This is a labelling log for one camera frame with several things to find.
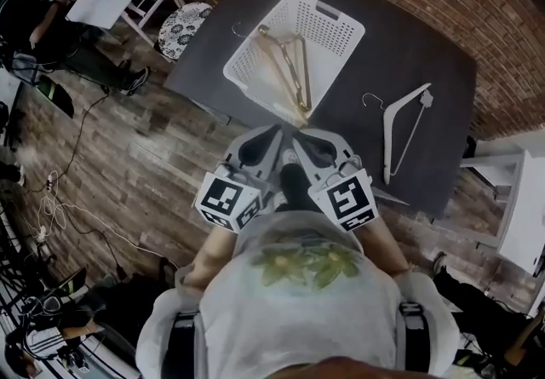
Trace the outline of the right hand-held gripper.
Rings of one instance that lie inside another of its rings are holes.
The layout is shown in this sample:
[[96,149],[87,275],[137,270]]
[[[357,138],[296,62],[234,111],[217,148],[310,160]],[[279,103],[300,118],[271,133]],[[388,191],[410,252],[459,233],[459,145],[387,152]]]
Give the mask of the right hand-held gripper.
[[[378,217],[372,179],[364,168],[346,163],[354,151],[342,136],[302,129],[293,137],[293,148],[310,182],[319,181],[308,189],[309,197],[336,227],[350,232]],[[320,181],[323,174],[328,175]]]

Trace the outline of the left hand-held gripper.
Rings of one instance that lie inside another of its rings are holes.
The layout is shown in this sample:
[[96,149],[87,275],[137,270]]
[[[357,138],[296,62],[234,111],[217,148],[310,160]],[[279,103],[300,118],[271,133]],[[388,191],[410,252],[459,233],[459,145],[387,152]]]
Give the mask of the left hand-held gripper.
[[272,173],[283,138],[280,125],[262,126],[235,138],[224,154],[227,163],[204,177],[194,200],[198,213],[209,223],[240,233],[266,207],[272,184],[257,176]]

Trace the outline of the light wooden hanger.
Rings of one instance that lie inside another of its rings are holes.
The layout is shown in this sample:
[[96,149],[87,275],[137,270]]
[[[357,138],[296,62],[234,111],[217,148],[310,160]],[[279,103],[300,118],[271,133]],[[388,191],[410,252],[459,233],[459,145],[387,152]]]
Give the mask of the light wooden hanger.
[[[225,64],[224,76],[258,106],[287,123],[301,127],[307,123],[312,110],[307,114],[299,114],[294,108],[286,94],[284,80],[280,79],[278,68],[269,59],[269,49],[259,38],[257,28],[243,40]],[[295,34],[270,28],[274,36]]]

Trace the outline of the white plastic hanger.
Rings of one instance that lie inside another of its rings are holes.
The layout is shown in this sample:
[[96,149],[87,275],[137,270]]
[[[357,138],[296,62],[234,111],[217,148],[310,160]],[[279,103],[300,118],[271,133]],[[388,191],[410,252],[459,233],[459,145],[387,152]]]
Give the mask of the white plastic hanger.
[[[421,121],[422,115],[425,110],[429,109],[433,105],[433,96],[431,95],[429,89],[432,86],[431,83],[424,83],[417,89],[411,91],[409,94],[399,98],[394,103],[390,104],[388,107],[383,105],[383,100],[377,95],[374,95],[370,92],[364,93],[362,95],[361,101],[364,106],[366,104],[366,98],[372,97],[375,100],[379,101],[380,108],[383,111],[383,180],[386,185],[390,184],[391,179],[396,176],[399,171],[399,167],[404,161],[405,155],[408,151],[410,143],[414,137],[414,134],[418,128],[418,125]],[[407,141],[404,144],[404,149],[399,157],[399,160],[395,167],[392,167],[392,156],[393,156],[393,126],[395,118],[399,112],[407,105],[409,105],[414,99],[418,99],[421,105],[416,121],[413,124],[411,132],[408,136]]]

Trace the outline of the thin brass metal hanger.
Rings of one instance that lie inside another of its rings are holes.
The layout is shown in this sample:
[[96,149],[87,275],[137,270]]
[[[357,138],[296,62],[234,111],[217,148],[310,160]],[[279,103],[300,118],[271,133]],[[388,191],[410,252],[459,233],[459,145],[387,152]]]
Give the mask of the thin brass metal hanger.
[[313,101],[305,38],[301,34],[274,36],[272,29],[264,24],[258,25],[257,31],[267,44],[269,59],[278,68],[280,79],[284,80],[290,102],[299,114],[309,113]]

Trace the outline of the white plastic laundry basket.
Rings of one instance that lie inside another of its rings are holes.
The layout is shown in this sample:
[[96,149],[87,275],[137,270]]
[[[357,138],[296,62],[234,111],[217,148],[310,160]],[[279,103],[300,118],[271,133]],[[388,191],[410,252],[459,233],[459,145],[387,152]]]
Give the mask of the white plastic laundry basket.
[[365,35],[364,26],[319,0],[279,0],[245,38],[260,24],[305,38],[313,101],[311,117]]

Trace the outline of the person's left forearm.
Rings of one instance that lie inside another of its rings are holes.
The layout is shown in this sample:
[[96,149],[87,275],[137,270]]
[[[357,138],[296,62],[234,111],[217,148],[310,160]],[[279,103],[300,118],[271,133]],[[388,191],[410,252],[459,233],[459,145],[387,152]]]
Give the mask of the person's left forearm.
[[183,284],[204,291],[222,268],[232,259],[238,235],[222,227],[214,227],[190,265]]

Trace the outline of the person's right forearm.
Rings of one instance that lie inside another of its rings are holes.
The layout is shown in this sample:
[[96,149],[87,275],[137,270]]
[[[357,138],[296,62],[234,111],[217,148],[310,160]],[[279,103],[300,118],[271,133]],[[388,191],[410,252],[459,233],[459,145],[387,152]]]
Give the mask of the person's right forearm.
[[411,270],[398,242],[381,217],[354,230],[364,254],[379,269],[395,278]]

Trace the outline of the person's black trousers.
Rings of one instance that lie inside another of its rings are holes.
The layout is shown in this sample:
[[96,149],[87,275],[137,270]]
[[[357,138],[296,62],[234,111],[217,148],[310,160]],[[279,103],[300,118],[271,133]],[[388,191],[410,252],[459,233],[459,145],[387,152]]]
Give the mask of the person's black trousers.
[[304,169],[299,164],[283,166],[279,173],[280,192],[283,192],[287,204],[275,212],[305,210],[321,213],[322,210],[308,194],[311,186]]

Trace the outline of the wooden chair floral cushion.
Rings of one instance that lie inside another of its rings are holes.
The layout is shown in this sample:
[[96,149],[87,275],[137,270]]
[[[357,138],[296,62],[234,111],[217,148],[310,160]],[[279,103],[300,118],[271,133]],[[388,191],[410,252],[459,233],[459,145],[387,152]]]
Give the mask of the wooden chair floral cushion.
[[177,61],[197,30],[211,14],[219,0],[212,3],[175,0],[178,9],[161,25],[156,42],[158,52],[169,61]]

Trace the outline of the person's white floral shirt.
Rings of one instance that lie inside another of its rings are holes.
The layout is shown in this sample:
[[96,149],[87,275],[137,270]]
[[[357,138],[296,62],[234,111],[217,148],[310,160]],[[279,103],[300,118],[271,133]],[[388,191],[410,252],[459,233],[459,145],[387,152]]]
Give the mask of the person's white floral shirt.
[[191,267],[154,302],[143,379],[438,379],[460,331],[433,281],[391,277],[354,231],[305,210],[257,216],[204,291]]

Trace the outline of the white desk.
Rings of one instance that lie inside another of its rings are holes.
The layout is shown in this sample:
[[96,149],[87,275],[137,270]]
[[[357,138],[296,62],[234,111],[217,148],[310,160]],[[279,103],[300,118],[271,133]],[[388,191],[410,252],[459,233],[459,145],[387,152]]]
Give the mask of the white desk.
[[545,130],[493,141],[478,141],[462,161],[495,187],[508,187],[500,225],[492,234],[462,230],[527,273],[538,268],[545,249]]

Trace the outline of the black green bag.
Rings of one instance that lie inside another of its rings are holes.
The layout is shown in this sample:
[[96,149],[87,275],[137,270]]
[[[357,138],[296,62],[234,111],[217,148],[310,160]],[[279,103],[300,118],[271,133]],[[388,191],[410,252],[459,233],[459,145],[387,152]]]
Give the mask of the black green bag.
[[41,76],[37,89],[69,118],[74,116],[74,106],[71,96],[58,83],[46,76]]

